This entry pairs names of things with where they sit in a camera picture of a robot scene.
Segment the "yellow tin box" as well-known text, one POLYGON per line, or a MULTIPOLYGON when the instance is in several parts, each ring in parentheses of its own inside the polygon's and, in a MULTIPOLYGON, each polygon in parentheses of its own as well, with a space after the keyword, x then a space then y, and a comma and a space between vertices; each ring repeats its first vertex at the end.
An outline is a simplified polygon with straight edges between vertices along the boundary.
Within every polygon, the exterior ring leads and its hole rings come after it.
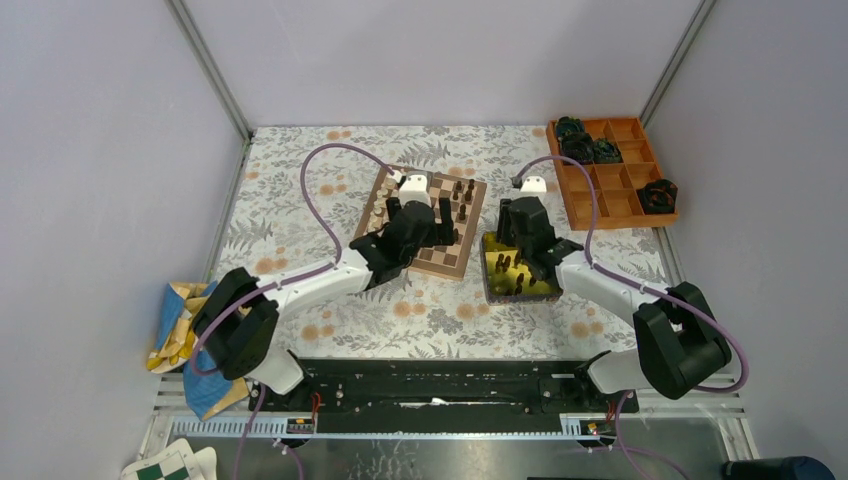
POLYGON ((517 249, 496 241, 494 232, 481 238, 484 293, 490 305, 555 302, 563 290, 537 280, 521 261, 517 249))

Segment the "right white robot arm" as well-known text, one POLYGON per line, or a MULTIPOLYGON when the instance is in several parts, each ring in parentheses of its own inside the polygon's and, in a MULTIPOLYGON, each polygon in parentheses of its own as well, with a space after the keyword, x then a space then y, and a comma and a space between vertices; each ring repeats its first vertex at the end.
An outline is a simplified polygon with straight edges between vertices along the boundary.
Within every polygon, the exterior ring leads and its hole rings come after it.
POLYGON ((602 352, 578 367, 573 396, 583 410, 597 412, 625 390, 652 388, 677 400, 732 360, 731 346, 698 287, 639 281, 591 262, 588 248, 556 235, 537 197, 501 200, 496 239, 516 248, 536 280, 632 325, 634 348, 602 352))

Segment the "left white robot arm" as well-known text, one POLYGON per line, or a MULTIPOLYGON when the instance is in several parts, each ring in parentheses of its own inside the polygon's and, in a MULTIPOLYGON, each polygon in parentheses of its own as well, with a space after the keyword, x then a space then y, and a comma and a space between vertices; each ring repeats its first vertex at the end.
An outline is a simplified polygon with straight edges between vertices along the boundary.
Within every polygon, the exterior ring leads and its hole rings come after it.
POLYGON ((191 329, 196 351, 213 361, 212 372, 227 380, 248 378, 272 390, 288 411, 309 401, 310 385, 298 359, 272 344, 280 318, 341 296, 388 283, 407 269, 423 248, 452 245, 457 234, 451 202, 435 207, 418 201, 387 202, 389 220, 353 240, 337 259, 261 279, 243 267, 229 271, 196 314, 191 329))

